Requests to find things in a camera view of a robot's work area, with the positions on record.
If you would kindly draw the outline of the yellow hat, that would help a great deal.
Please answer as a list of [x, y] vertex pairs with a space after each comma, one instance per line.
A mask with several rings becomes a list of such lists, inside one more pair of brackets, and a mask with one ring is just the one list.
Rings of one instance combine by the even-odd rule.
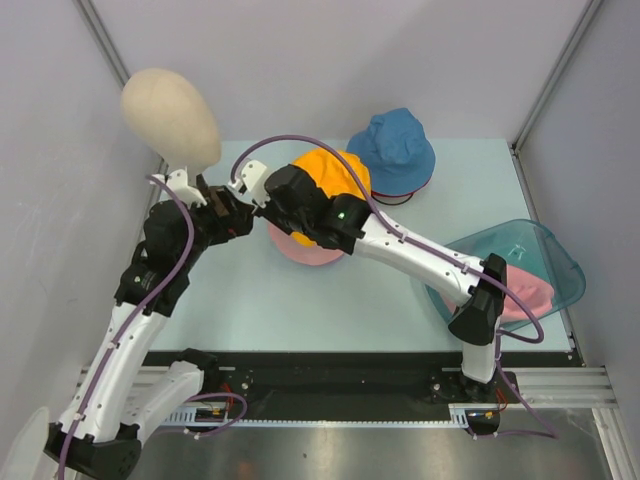
[[[368, 168], [357, 155], [342, 150], [339, 150], [338, 153], [346, 160], [367, 193], [370, 194], [371, 178]], [[343, 163], [327, 150], [316, 148], [298, 157], [292, 164], [306, 171], [329, 198], [349, 193], [364, 199], [362, 191]]]

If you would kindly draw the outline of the pink bucket hat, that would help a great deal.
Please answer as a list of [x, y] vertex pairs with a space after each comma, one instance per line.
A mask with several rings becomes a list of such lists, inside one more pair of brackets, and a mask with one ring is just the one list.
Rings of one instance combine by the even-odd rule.
[[267, 224], [267, 228], [272, 242], [280, 253], [298, 264], [323, 266], [344, 256], [344, 253], [339, 250], [320, 247], [301, 233], [287, 234], [271, 223]]

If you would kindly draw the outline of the red bucket hat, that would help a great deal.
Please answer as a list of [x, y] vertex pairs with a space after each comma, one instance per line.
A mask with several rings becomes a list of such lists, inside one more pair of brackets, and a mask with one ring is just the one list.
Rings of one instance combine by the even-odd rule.
[[414, 189], [412, 191], [406, 191], [406, 192], [402, 192], [402, 193], [382, 193], [382, 192], [378, 192], [378, 191], [372, 191], [371, 195], [374, 198], [382, 198], [382, 199], [405, 199], [408, 197], [411, 197], [415, 194], [417, 194], [418, 192], [424, 190], [429, 184], [425, 183], [422, 186], [420, 186], [417, 189]]

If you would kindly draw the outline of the blue hat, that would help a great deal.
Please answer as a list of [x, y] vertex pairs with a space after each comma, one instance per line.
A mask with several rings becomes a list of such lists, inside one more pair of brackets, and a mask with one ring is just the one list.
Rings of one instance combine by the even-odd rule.
[[372, 191], [382, 193], [417, 189], [429, 183], [436, 166], [423, 125], [407, 108], [372, 116], [348, 141], [346, 151], [368, 168]]

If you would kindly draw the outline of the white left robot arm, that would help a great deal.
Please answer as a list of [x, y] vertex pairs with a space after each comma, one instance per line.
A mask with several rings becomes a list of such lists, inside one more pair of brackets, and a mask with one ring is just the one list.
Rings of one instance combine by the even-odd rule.
[[202, 206], [171, 197], [150, 209], [98, 353], [67, 410], [49, 425], [44, 451], [61, 469], [93, 479], [126, 479], [147, 439], [174, 410], [193, 398], [221, 393], [224, 380], [216, 356], [186, 349], [155, 384], [130, 396], [200, 256], [253, 227], [251, 206], [227, 187], [201, 192]]

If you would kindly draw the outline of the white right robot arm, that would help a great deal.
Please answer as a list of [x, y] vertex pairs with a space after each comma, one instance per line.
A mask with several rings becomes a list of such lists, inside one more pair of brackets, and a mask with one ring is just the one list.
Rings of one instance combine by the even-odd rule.
[[506, 262], [464, 255], [415, 235], [349, 193], [328, 197], [295, 165], [275, 171], [251, 161], [240, 175], [257, 215], [319, 247], [386, 264], [439, 291], [455, 306], [449, 324], [462, 343], [463, 393], [484, 401], [497, 389], [496, 332], [503, 313]]

